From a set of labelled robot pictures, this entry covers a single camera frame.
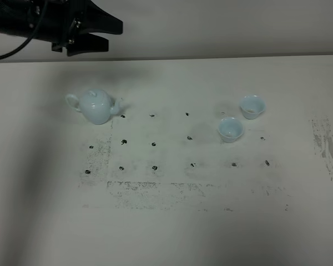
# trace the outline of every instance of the black cable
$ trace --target black cable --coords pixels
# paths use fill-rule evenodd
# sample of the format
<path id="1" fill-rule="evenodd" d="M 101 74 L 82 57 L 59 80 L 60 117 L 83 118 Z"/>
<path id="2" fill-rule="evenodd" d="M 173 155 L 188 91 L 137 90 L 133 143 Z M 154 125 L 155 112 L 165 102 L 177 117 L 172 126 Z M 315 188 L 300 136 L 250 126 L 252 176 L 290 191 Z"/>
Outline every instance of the black cable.
<path id="1" fill-rule="evenodd" d="M 38 22 L 36 24 L 36 27 L 33 30 L 33 32 L 31 33 L 31 35 L 19 47 L 17 47 L 15 50 L 12 50 L 11 52 L 9 52 L 7 54 L 0 55 L 0 60 L 8 58 L 8 57 L 10 57 L 10 56 L 12 56 L 12 55 L 20 52 L 36 36 L 36 34 L 37 34 L 38 30 L 39 30 L 39 27 L 42 24 L 43 17 L 46 14 L 47 6 L 48 6 L 48 1 L 49 0 L 44 0 L 44 6 L 43 6 L 43 9 L 42 9 L 41 15 L 39 16 L 39 19 L 38 19 Z"/>

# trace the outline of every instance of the white wall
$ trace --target white wall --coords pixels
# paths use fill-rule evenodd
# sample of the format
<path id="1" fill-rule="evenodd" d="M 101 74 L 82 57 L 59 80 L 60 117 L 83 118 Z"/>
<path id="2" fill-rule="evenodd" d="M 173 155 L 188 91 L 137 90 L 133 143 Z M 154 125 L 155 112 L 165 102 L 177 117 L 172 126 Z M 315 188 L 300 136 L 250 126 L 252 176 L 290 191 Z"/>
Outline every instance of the white wall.
<path id="1" fill-rule="evenodd" d="M 10 61 L 333 53 L 333 0 L 95 0 L 124 22 L 110 52 L 67 58 L 34 41 Z M 0 34 L 0 54 L 23 42 Z"/>

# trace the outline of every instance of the table surface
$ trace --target table surface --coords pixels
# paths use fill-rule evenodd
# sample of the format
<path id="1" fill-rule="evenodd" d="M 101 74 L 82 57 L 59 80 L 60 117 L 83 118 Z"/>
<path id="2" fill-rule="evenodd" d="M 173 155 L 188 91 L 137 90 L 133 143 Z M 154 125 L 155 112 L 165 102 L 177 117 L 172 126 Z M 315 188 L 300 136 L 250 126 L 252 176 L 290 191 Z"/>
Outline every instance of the table surface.
<path id="1" fill-rule="evenodd" d="M 124 99 L 104 125 L 63 99 L 92 86 Z M 333 56 L 0 64 L 0 265 L 17 261 L 333 265 Z"/>

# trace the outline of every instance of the white teapot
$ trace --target white teapot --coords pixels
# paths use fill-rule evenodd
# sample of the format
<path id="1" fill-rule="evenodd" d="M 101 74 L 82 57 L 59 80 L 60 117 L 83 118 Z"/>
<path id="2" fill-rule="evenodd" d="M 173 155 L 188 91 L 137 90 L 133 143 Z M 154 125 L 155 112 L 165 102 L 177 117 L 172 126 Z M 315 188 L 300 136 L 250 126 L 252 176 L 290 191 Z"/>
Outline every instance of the white teapot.
<path id="1" fill-rule="evenodd" d="M 109 120 L 111 115 L 120 112 L 121 99 L 112 104 L 111 97 L 101 89 L 92 89 L 86 91 L 80 98 L 74 94 L 65 96 L 67 104 L 75 111 L 81 112 L 91 123 L 101 125 Z"/>

